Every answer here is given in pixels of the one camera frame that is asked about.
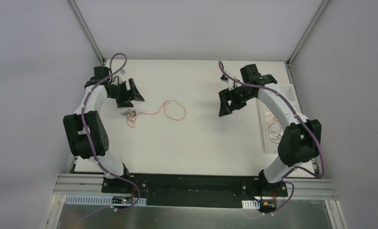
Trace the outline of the white foam compartment tray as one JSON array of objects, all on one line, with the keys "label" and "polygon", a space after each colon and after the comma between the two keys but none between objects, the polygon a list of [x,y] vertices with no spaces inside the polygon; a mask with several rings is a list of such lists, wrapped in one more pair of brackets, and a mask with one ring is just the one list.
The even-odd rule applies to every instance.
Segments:
[{"label": "white foam compartment tray", "polygon": [[277,155],[277,147],[284,129],[291,123],[299,124],[293,111],[303,122],[309,118],[299,110],[299,103],[292,84],[268,84],[275,92],[262,89],[258,94],[260,126],[262,127],[263,152]]}]

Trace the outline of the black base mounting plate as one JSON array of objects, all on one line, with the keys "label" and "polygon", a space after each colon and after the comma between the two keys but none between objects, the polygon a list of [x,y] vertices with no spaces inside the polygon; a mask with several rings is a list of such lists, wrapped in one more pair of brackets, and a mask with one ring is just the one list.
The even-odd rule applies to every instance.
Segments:
[{"label": "black base mounting plate", "polygon": [[259,184],[258,177],[252,176],[135,173],[129,180],[132,184],[105,178],[102,192],[139,197],[148,206],[201,208],[241,208],[243,201],[288,195],[284,182]]}]

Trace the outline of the aluminium corner post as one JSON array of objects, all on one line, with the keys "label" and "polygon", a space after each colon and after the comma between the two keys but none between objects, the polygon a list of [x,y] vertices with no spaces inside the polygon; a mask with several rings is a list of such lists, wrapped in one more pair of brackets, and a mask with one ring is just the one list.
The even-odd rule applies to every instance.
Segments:
[{"label": "aluminium corner post", "polygon": [[96,59],[100,64],[104,63],[105,58],[103,57],[100,48],[82,14],[82,11],[80,10],[77,1],[75,0],[66,0],[71,12],[73,13],[83,35],[85,36],[85,39],[87,40],[89,46],[91,47]]},{"label": "aluminium corner post", "polygon": [[310,22],[308,23],[306,29],[303,32],[301,38],[299,39],[298,43],[296,44],[294,50],[292,51],[291,55],[289,56],[289,58],[287,60],[287,65],[289,67],[291,67],[291,65],[293,64],[293,62],[295,61],[295,59],[297,58],[297,56],[301,52],[301,50],[304,47],[305,43],[307,42],[308,38],[312,34],[314,28],[318,24],[319,19],[322,17],[322,15],[324,14],[326,8],[328,7],[328,5],[330,3],[331,3],[331,0],[321,0],[320,1],[320,4],[319,4],[317,10],[313,14]]}]

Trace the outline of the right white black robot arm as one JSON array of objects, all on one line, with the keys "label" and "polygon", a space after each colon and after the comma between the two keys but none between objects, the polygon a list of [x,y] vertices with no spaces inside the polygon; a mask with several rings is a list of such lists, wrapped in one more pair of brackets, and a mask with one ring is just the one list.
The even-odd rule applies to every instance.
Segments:
[{"label": "right white black robot arm", "polygon": [[221,80],[229,86],[221,90],[219,116],[230,115],[244,108],[247,101],[261,101],[278,120],[282,136],[277,146],[276,159],[258,175],[257,191],[265,196],[273,193],[284,182],[284,178],[301,164],[322,155],[320,145],[322,126],[311,120],[290,103],[274,76],[262,75],[255,64],[240,69],[242,80],[229,75],[222,61],[218,62]]}]

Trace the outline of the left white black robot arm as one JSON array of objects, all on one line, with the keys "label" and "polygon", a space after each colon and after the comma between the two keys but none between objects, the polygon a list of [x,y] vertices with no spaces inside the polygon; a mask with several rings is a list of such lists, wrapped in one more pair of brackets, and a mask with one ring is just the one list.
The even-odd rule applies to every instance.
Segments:
[{"label": "left white black robot arm", "polygon": [[126,165],[118,162],[109,150],[110,140],[100,111],[107,99],[114,99],[118,108],[132,108],[133,101],[143,102],[144,98],[133,78],[114,84],[118,78],[109,67],[95,67],[94,76],[84,85],[82,102],[73,114],[63,118],[63,125],[71,153],[93,162],[104,173],[107,184],[126,193],[136,185]]}]

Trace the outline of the left green controller board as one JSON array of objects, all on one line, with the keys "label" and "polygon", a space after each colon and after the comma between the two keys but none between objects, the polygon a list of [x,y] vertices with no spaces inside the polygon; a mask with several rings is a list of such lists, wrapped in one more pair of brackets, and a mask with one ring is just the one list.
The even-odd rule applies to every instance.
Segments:
[{"label": "left green controller board", "polygon": [[121,196],[114,196],[112,197],[112,204],[114,205],[126,205],[132,204],[134,199],[132,197],[121,197]]}]

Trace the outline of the aluminium front frame rail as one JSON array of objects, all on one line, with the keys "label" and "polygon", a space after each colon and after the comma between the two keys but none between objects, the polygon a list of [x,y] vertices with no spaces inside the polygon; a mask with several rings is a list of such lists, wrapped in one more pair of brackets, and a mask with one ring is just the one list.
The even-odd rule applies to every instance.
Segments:
[{"label": "aluminium front frame rail", "polygon": [[[102,195],[102,174],[59,174],[53,194]],[[288,178],[295,186],[292,199],[338,200],[334,184],[329,179]]]}]

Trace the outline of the left aluminium corner post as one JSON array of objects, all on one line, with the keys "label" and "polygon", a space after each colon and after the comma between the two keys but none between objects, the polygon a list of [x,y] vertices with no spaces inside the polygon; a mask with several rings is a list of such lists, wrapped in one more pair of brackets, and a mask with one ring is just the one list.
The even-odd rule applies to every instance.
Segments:
[{"label": "left aluminium corner post", "polygon": [[100,64],[104,63],[105,58],[103,57],[100,48],[82,14],[82,11],[80,10],[77,1],[75,0],[66,0],[71,12],[73,13],[83,35],[85,36],[85,39],[87,40],[89,46],[91,47],[96,59]]}]

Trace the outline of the right aluminium corner post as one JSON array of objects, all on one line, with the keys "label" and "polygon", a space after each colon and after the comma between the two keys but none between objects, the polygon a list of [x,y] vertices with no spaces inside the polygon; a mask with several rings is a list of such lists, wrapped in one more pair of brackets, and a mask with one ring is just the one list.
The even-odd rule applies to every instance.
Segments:
[{"label": "right aluminium corner post", "polygon": [[322,17],[322,15],[324,14],[326,8],[328,7],[328,5],[330,3],[331,3],[331,0],[321,0],[320,1],[320,4],[319,4],[317,10],[313,14],[310,22],[308,23],[306,29],[303,32],[301,38],[299,39],[298,43],[296,44],[294,50],[292,51],[291,55],[289,56],[289,58],[287,60],[287,65],[289,67],[291,67],[291,65],[293,64],[293,62],[295,61],[295,59],[297,58],[297,56],[301,52],[301,50],[304,47],[305,43],[307,42],[308,38],[312,34],[314,28],[318,24],[319,19]]}]

